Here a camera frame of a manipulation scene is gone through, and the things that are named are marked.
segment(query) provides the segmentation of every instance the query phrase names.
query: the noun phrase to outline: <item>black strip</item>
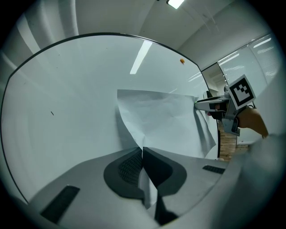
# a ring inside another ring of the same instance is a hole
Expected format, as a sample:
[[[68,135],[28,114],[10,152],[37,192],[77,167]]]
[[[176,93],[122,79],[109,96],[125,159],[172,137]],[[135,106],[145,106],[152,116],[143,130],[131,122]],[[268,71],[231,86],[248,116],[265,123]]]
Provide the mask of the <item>black strip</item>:
[[[142,150],[137,148],[114,160],[104,169],[103,177],[107,186],[119,196],[144,202],[144,192],[138,188],[142,169],[141,154]]]
[[[220,156],[220,130],[218,128],[218,158]]]
[[[223,73],[223,70],[222,70],[222,68],[220,67],[220,65],[219,65],[219,63],[218,62],[216,62],[217,64],[218,64],[218,66],[219,66],[219,68],[220,68],[220,70],[222,71],[222,73]]]
[[[192,63],[194,63],[194,64],[198,67],[198,69],[200,70],[199,66],[198,66],[195,62],[193,62],[190,58],[188,58],[187,56],[181,54],[180,52],[178,52],[178,51],[175,50],[175,49],[172,49],[172,48],[170,48],[170,47],[168,47],[168,46],[166,46],[166,45],[164,45],[164,44],[161,44],[161,43],[159,43],[159,42],[156,42],[156,41],[151,40],[151,39],[148,39],[148,38],[143,38],[143,37],[135,36],[135,35],[120,34],[120,33],[91,33],[91,34],[82,34],[82,35],[70,37],[70,38],[67,38],[67,39],[64,39],[64,40],[55,42],[55,43],[53,43],[53,44],[51,44],[51,45],[49,45],[49,46],[47,46],[47,47],[41,49],[39,52],[33,54],[33,55],[32,55],[31,57],[29,57],[26,61],[24,61],[22,64],[20,64],[20,65],[11,73],[11,75],[10,75],[9,78],[8,78],[8,81],[7,81],[5,90],[4,90],[3,98],[2,98],[1,112],[0,112],[0,120],[2,120],[3,102],[4,102],[6,89],[7,89],[8,83],[9,83],[9,81],[10,81],[10,78],[11,78],[24,64],[26,64],[27,62],[29,62],[29,61],[30,61],[32,58],[34,58],[35,56],[41,54],[42,52],[44,52],[44,51],[46,51],[46,50],[48,50],[48,49],[50,49],[50,48],[52,48],[52,47],[54,47],[54,46],[56,46],[56,45],[59,45],[59,44],[61,44],[61,43],[67,42],[67,41],[71,41],[71,40],[75,40],[75,39],[79,39],[79,38],[84,38],[84,37],[92,37],[92,36],[123,36],[123,37],[132,37],[132,38],[138,38],[138,39],[142,39],[142,40],[146,40],[146,41],[151,41],[151,42],[153,42],[153,43],[155,43],[155,44],[157,44],[157,45],[161,45],[161,46],[163,46],[163,47],[165,47],[165,48],[168,48],[169,50],[172,50],[173,52],[178,53],[179,55],[183,56],[184,58],[186,58],[186,59],[188,59],[189,61],[191,61]],[[203,78],[204,78],[204,81],[205,81],[205,84],[206,84],[208,90],[210,90],[210,89],[209,89],[209,86],[208,86],[207,83],[206,83],[206,80],[205,80],[205,77],[204,77],[204,76],[203,76]],[[0,121],[0,135],[1,135],[2,150],[3,150],[4,159],[5,159],[5,163],[6,163],[6,166],[7,166],[7,168],[8,168],[8,171],[9,171],[11,177],[12,177],[13,182],[15,183],[16,188],[17,188],[18,191],[20,192],[21,196],[24,198],[24,200],[25,200],[27,203],[29,203],[29,202],[27,201],[27,199],[24,197],[24,195],[22,194],[22,192],[20,191],[18,185],[16,184],[15,179],[14,179],[14,177],[13,177],[13,175],[12,175],[12,173],[11,173],[11,170],[10,170],[10,168],[9,168],[9,165],[8,165],[8,162],[7,162],[7,158],[6,158],[6,156],[5,156],[5,151],[4,151],[4,146],[3,146],[3,139],[2,139],[2,121]]]
[[[213,97],[213,95],[210,93],[210,91],[206,91],[206,96],[207,96],[208,98],[212,98],[212,97]]]
[[[211,66],[214,66],[214,65],[217,64],[217,63],[218,63],[218,62],[215,62],[215,63],[211,64],[209,67],[206,67],[205,69],[203,69],[202,72],[205,71],[205,70],[207,70],[207,69],[210,68]]]
[[[162,197],[177,193],[187,178],[182,165],[147,147],[143,147],[143,166]]]
[[[203,102],[203,101],[208,101],[208,100],[214,100],[214,99],[218,99],[218,98],[220,98],[220,96],[204,98],[204,99],[198,100],[197,102]]]
[[[222,169],[222,168],[219,168],[219,167],[214,167],[214,166],[211,166],[211,165],[206,165],[203,167],[204,170],[208,170],[210,172],[214,172],[214,173],[217,173],[217,174],[223,174],[225,169]]]
[[[79,191],[80,189],[77,187],[65,186],[42,211],[41,216],[57,224]]]

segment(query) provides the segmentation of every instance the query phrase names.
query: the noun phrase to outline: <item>paper sheet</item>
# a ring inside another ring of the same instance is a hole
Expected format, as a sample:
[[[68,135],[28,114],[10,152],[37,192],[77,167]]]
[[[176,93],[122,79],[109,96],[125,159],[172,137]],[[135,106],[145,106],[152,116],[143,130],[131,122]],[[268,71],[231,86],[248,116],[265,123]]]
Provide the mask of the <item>paper sheet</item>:
[[[193,96],[118,90],[122,120],[140,148],[205,157],[215,141]]]

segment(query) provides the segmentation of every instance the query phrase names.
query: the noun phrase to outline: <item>human hand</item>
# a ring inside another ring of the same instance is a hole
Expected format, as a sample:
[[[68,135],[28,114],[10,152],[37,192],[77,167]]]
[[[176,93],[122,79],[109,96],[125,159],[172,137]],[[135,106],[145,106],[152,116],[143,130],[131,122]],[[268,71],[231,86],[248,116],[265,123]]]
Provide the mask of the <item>human hand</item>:
[[[216,104],[215,108],[219,110],[219,104]],[[237,115],[237,118],[239,120],[238,127],[252,129],[255,132],[263,135],[264,137],[268,135],[266,126],[257,109],[246,107],[242,112]]]

